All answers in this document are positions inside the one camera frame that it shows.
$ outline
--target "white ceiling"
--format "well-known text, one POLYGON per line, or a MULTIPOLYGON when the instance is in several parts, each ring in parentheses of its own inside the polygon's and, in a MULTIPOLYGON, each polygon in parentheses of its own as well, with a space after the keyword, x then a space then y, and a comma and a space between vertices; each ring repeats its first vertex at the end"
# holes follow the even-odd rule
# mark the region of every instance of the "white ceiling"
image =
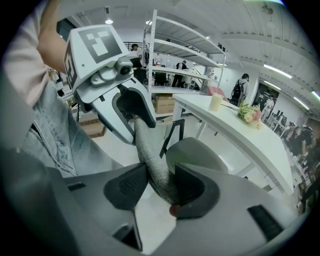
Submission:
POLYGON ((158 15, 183 23, 228 50, 227 63, 240 62, 260 70, 260 77, 303 101, 320 118, 319 57, 303 29, 282 4, 248 0, 64 0, 60 18, 73 16, 80 26, 104 24, 111 18, 116 29, 143 29, 158 15), (267 5, 271 15, 263 12, 267 5), (107 16, 103 7, 108 6, 107 16), (276 67, 293 77, 270 71, 276 67))

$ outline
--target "white cup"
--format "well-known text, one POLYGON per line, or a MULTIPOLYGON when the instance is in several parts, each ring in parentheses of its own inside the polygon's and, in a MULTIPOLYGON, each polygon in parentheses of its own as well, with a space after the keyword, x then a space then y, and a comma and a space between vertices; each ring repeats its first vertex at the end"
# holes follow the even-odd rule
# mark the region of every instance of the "white cup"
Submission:
POLYGON ((214 93, 211 98, 209 109, 212 111, 218 111, 224 97, 218 93, 214 93))

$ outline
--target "pink flower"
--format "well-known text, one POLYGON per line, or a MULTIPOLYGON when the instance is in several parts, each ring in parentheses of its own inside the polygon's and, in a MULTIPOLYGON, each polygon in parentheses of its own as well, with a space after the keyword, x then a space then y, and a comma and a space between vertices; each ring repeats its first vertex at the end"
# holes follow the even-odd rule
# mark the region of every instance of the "pink flower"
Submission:
POLYGON ((264 127, 264 124, 260 121, 259 123, 258 123, 258 125, 256 126, 256 128, 258 129, 258 130, 261 130, 262 128, 264 127))
POLYGON ((257 115, 257 113, 256 113, 255 111, 252 111, 252 112, 251 112, 251 116, 252 116, 252 119, 253 119, 253 120, 256 119, 256 115, 257 115))
POLYGON ((244 120, 247 122, 247 123, 250 123, 252 121, 253 117, 252 117, 252 112, 248 112, 244 115, 244 120))
POLYGON ((254 120, 255 120, 255 121, 261 121, 261 111, 260 111, 260 110, 257 110, 257 111, 255 112, 254 120))

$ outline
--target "backpack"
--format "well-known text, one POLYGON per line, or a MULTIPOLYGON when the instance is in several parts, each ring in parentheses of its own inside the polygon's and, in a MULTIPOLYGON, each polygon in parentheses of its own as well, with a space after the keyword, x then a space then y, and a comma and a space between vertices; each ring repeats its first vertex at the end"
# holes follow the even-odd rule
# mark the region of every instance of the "backpack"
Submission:
POLYGON ((231 92, 231 99, 230 99, 230 103, 238 106, 239 105, 239 100, 242 98, 243 94, 244 94, 244 83, 239 83, 239 80, 236 81, 236 84, 231 92))

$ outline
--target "hand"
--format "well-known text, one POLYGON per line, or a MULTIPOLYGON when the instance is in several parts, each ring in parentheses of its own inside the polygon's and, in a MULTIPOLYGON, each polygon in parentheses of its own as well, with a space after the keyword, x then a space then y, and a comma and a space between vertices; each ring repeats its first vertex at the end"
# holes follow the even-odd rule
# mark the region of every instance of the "hand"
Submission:
POLYGON ((169 213, 173 216, 173 217, 177 217, 177 213, 178 210, 180 209, 180 205, 176 204, 176 205, 171 205, 170 209, 169 209, 169 213))

